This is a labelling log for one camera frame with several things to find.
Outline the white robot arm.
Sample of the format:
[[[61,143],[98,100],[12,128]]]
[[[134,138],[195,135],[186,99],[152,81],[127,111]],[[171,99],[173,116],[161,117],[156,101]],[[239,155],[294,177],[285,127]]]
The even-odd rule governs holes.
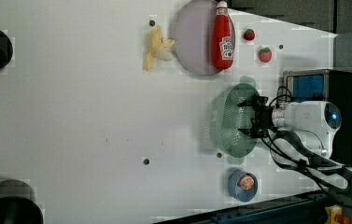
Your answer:
[[[260,139],[277,166],[305,175],[332,195],[352,200],[352,170],[331,159],[333,140],[342,126],[336,105],[326,101],[273,105],[266,97],[251,96],[238,106],[254,111],[251,126],[241,132]]]

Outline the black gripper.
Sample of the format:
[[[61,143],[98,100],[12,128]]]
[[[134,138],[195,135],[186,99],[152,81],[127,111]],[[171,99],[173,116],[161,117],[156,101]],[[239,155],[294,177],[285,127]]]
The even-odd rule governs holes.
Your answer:
[[[267,97],[253,96],[238,104],[239,107],[252,106],[255,113],[254,118],[251,120],[251,129],[239,128],[238,132],[246,136],[251,136],[252,138],[265,138],[269,136],[270,131],[276,131],[272,118],[275,107],[273,105],[267,105],[267,102]]]

